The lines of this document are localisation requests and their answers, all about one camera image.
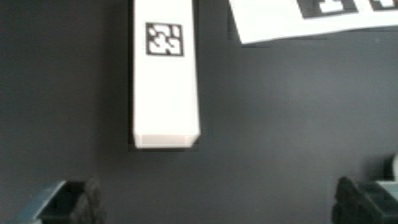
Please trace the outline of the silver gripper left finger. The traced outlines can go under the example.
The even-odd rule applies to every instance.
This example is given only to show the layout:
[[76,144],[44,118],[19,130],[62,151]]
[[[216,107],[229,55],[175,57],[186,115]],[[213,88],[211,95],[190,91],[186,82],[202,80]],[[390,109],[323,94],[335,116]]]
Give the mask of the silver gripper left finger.
[[104,224],[99,181],[53,182],[26,203],[10,224]]

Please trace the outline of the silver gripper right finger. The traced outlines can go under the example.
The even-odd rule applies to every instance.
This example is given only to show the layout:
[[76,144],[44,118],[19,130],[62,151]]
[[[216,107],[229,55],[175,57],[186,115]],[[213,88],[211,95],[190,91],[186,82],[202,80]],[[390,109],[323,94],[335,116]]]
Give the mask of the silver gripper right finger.
[[398,182],[357,182],[342,177],[335,188],[332,224],[398,224]]

